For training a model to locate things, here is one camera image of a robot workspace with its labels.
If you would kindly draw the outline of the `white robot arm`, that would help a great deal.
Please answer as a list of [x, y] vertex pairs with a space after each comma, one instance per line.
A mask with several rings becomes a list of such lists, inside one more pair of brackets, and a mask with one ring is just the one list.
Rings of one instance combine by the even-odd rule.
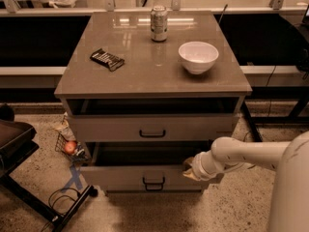
[[251, 165], [275, 172], [268, 232], [309, 232], [309, 132], [291, 141], [241, 142], [219, 137], [186, 159], [184, 177], [209, 181]]

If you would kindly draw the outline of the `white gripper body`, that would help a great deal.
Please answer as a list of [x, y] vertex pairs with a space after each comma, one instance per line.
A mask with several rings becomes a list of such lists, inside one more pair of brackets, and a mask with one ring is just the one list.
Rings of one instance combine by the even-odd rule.
[[198, 181], [208, 181], [222, 173], [224, 164], [217, 161], [211, 151], [202, 152], [193, 158], [192, 172]]

